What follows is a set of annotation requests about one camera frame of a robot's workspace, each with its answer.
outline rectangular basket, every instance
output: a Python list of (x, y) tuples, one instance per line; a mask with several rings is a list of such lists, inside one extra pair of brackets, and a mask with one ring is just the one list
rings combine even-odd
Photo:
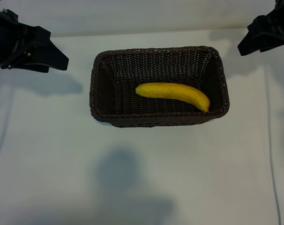
[[(209, 112), (172, 99), (138, 96), (142, 83), (181, 83), (210, 99)], [(229, 97), (222, 61), (212, 47), (128, 49), (100, 53), (94, 62), (92, 116), (116, 127), (194, 125), (224, 116)]]

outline wicker basket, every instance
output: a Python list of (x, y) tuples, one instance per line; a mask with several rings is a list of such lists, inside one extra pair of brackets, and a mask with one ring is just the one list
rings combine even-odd
[[(204, 92), (209, 112), (172, 99), (136, 95), (142, 83), (182, 83)], [(100, 53), (91, 77), (92, 116), (116, 127), (193, 125), (224, 116), (229, 98), (223, 65), (211, 47), (129, 49)]]

